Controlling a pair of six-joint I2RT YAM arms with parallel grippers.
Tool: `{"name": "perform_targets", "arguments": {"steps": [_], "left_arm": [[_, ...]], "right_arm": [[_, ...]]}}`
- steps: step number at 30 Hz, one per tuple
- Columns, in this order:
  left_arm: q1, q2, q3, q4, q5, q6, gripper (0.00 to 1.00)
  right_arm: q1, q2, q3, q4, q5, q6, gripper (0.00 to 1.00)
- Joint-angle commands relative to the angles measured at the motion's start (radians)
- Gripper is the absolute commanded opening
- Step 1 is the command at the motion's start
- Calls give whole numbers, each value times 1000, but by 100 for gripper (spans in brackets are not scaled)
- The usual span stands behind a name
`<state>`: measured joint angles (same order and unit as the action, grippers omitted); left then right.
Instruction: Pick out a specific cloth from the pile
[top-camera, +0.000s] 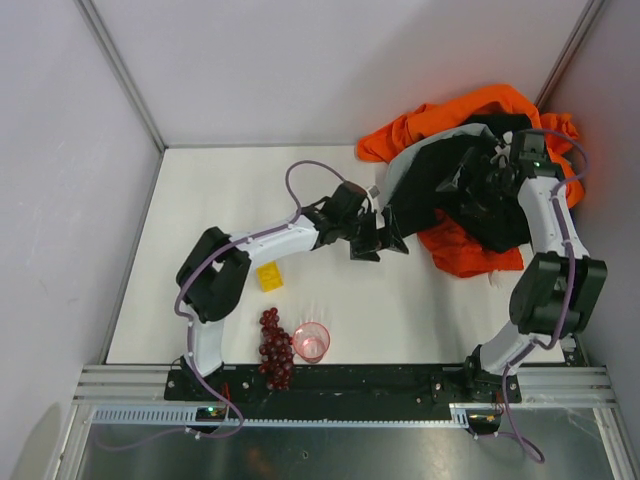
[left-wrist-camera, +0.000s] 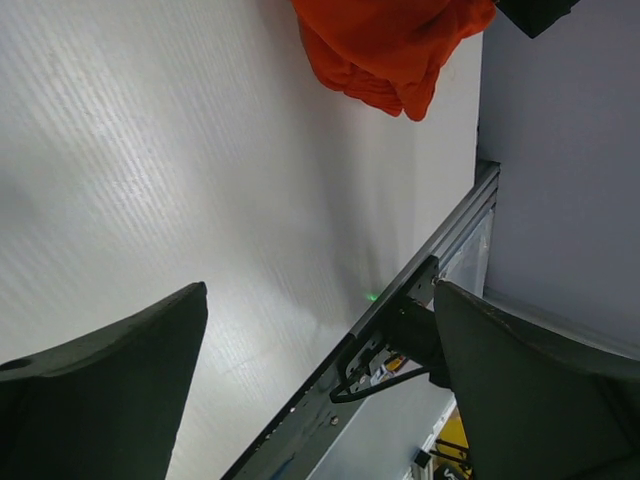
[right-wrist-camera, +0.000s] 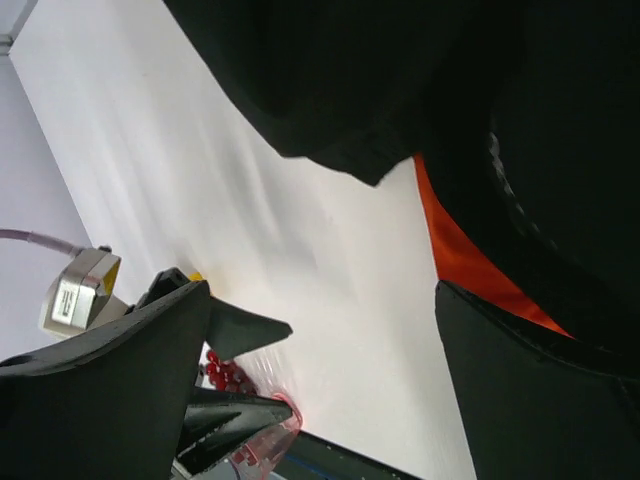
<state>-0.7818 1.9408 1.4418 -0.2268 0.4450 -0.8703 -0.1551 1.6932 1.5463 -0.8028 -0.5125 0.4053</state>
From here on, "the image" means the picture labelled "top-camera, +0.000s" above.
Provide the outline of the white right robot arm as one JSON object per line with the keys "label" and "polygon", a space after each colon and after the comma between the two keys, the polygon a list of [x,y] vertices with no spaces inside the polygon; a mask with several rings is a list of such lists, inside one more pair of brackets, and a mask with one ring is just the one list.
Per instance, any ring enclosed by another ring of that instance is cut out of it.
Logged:
{"label": "white right robot arm", "polygon": [[579,239],[567,202],[567,189],[579,178],[566,177],[550,159],[548,133],[519,131],[509,143],[500,180],[524,213],[533,258],[511,293],[508,322],[465,361],[465,386],[474,401],[507,398],[505,381],[533,351],[550,351],[584,331],[606,280],[606,264]]}

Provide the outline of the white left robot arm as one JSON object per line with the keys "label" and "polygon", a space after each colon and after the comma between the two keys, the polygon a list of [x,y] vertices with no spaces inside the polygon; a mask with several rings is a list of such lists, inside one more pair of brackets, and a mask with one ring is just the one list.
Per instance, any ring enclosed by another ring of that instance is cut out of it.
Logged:
{"label": "white left robot arm", "polygon": [[366,190],[349,181],[313,204],[297,204],[291,218],[261,231],[205,230],[176,275],[174,312],[187,320],[187,364],[202,377],[223,365],[225,319],[258,268],[338,240],[349,243],[351,259],[377,262],[381,250],[406,254],[407,235],[391,205],[376,208]]}

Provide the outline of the small orange drawstring cloth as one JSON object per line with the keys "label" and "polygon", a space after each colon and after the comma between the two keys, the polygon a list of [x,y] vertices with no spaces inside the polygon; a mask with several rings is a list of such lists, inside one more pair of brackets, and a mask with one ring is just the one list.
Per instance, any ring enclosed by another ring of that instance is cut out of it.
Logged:
{"label": "small orange drawstring cloth", "polygon": [[436,211],[436,225],[417,233],[430,253],[434,265],[457,278],[467,279],[494,272],[519,272],[524,269],[520,250],[497,253],[482,246],[443,211]]}

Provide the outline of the black cloth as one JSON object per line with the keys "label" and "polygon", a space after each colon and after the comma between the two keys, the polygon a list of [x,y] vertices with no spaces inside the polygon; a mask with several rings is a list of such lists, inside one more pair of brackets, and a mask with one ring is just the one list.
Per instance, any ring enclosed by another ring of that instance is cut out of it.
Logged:
{"label": "black cloth", "polygon": [[[486,124],[498,137],[531,126],[522,114],[473,115],[462,125]],[[482,210],[479,204],[481,161],[495,153],[486,140],[463,136],[441,140],[421,148],[393,194],[390,205],[401,235],[436,225],[441,210],[482,246],[504,253],[531,240],[525,214],[515,199],[497,210]]]}

